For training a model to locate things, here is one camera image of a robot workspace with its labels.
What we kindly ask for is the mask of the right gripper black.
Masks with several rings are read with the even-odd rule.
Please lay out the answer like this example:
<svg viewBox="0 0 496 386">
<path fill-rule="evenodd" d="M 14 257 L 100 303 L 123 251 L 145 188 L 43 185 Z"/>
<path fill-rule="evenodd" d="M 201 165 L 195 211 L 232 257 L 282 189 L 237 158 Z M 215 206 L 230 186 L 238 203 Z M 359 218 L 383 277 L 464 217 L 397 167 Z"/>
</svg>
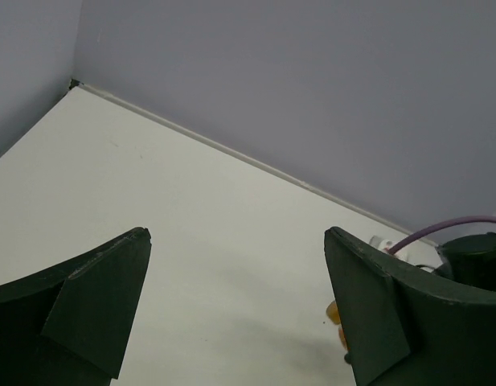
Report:
<svg viewBox="0 0 496 386">
<path fill-rule="evenodd" d="M 496 233 L 470 235 L 437 247 L 442 264 L 437 276 L 496 292 Z"/>
</svg>

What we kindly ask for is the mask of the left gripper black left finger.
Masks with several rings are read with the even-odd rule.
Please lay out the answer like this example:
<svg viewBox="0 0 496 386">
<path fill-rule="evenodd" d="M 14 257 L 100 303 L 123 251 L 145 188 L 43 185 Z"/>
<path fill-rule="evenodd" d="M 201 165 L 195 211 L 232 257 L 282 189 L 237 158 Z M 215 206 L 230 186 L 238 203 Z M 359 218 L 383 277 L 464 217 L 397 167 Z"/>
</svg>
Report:
<svg viewBox="0 0 496 386">
<path fill-rule="evenodd" d="M 118 378 L 151 252 L 146 228 L 0 285 L 0 385 Z"/>
</svg>

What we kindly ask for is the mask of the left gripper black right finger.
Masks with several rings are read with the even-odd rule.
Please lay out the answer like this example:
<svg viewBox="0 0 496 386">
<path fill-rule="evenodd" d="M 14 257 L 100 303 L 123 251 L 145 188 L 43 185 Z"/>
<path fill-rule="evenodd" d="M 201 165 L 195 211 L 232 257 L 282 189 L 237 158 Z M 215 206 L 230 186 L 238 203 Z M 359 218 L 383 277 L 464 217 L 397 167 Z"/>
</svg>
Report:
<svg viewBox="0 0 496 386">
<path fill-rule="evenodd" d="M 496 385 L 496 292 L 334 227 L 326 264 L 358 385 Z"/>
</svg>

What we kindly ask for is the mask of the orange plastic bottle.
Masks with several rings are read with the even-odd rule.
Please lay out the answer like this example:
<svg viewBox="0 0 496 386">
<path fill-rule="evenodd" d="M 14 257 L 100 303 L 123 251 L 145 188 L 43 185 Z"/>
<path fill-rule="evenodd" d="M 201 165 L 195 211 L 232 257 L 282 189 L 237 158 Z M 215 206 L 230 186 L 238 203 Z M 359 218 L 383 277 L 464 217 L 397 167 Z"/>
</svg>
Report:
<svg viewBox="0 0 496 386">
<path fill-rule="evenodd" d="M 350 353 L 347 346 L 346 338 L 344 335 L 344 330 L 342 328 L 340 313 L 338 311 L 338 305 L 336 301 L 332 301 L 326 308 L 326 316 L 327 318 L 338 328 L 338 337 L 339 340 L 346 351 L 344 355 L 344 361 L 348 364 L 351 364 Z"/>
</svg>

